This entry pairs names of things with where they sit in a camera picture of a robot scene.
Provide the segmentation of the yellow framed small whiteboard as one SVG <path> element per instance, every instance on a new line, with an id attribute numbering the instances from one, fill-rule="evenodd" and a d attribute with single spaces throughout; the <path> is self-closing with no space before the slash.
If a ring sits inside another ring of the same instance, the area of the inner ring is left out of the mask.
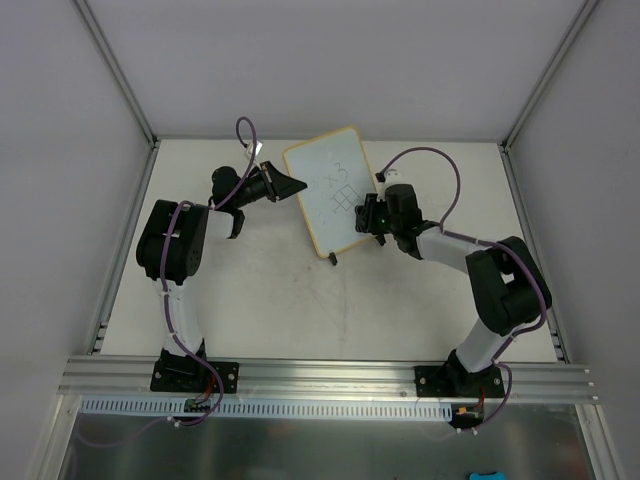
<path id="1" fill-rule="evenodd" d="M 288 174 L 304 181 L 297 194 L 317 255 L 328 259 L 371 239 L 356 231 L 355 208 L 376 191 L 359 131 L 345 127 L 283 152 Z"/>

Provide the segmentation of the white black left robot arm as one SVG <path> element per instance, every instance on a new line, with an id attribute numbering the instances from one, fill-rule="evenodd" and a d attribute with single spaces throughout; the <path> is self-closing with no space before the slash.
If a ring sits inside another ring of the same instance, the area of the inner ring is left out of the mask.
<path id="1" fill-rule="evenodd" d="M 269 161 L 240 176 L 230 166 L 212 174 L 210 206 L 158 200 L 136 247 L 136 262 L 154 282 L 165 316 L 167 339 L 157 362 L 162 376 L 188 390 L 208 381 L 204 336 L 188 299 L 187 281 L 197 273 L 209 239 L 235 239 L 244 226 L 242 208 L 261 199 L 285 200 L 307 188 Z"/>

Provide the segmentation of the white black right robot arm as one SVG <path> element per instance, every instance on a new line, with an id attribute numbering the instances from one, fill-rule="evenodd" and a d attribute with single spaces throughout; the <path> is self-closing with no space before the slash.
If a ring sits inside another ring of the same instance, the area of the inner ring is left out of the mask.
<path id="1" fill-rule="evenodd" d="M 468 276 L 478 319 L 450 355 L 447 381 L 455 393 L 470 395 L 481 387 L 482 371 L 517 336 L 544 323 L 552 305 L 549 287 L 521 238 L 473 239 L 427 221 L 409 184 L 384 188 L 380 202 L 387 210 L 383 225 L 402 252 Z"/>

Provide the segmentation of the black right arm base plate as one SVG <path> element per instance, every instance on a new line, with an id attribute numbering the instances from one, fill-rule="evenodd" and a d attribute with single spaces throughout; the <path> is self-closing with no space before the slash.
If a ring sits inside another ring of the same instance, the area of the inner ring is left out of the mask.
<path id="1" fill-rule="evenodd" d="M 506 391 L 502 374 L 492 366 L 478 373 L 451 370 L 448 365 L 414 367 L 416 395 L 439 398 L 501 399 Z"/>

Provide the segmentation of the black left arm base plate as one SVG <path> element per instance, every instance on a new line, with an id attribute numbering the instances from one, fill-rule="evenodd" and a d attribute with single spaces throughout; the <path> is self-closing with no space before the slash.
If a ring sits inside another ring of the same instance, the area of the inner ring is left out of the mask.
<path id="1" fill-rule="evenodd" d="M 224 394 L 236 394 L 240 365 L 237 362 L 209 361 L 218 373 Z M 212 372 L 190 357 L 160 358 L 154 364 L 150 381 L 152 392 L 204 393 Z"/>

